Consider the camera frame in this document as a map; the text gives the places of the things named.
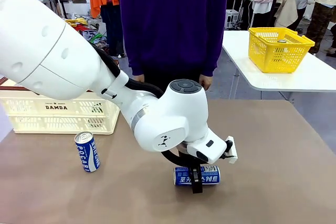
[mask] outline person's left hand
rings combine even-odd
[[[212,84],[212,79],[213,79],[212,76],[204,76],[201,74],[199,83],[205,90],[208,90]]]

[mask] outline can lying on its side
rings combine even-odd
[[[77,145],[77,150],[84,170],[89,173],[97,170],[100,166],[100,162],[93,134],[88,131],[78,133],[75,136],[75,143]]]
[[[217,185],[220,182],[220,171],[218,166],[201,166],[202,184]],[[174,168],[174,184],[177,186],[191,185],[187,167]]]

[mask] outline brown table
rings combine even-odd
[[[285,101],[210,101],[209,125],[235,137],[238,161],[193,195],[174,165],[143,151],[123,117],[96,136],[101,167],[86,173],[73,135],[10,133],[0,143],[0,222],[336,223],[336,157]]]

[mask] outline wooden edge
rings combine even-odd
[[[117,60],[113,60],[117,66],[119,66],[119,62]],[[0,79],[0,90],[12,90],[12,91],[31,91],[29,89],[26,89],[25,87],[7,87],[7,86],[2,86],[6,81],[8,80],[7,77],[2,77]]]

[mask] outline purple sleeve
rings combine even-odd
[[[207,0],[206,10],[206,61],[202,74],[212,76],[222,50],[225,26],[226,0]]]
[[[130,67],[134,76],[143,74],[139,61],[138,38],[139,29],[137,26],[136,7],[137,0],[120,0],[122,29],[125,40],[125,49]]]

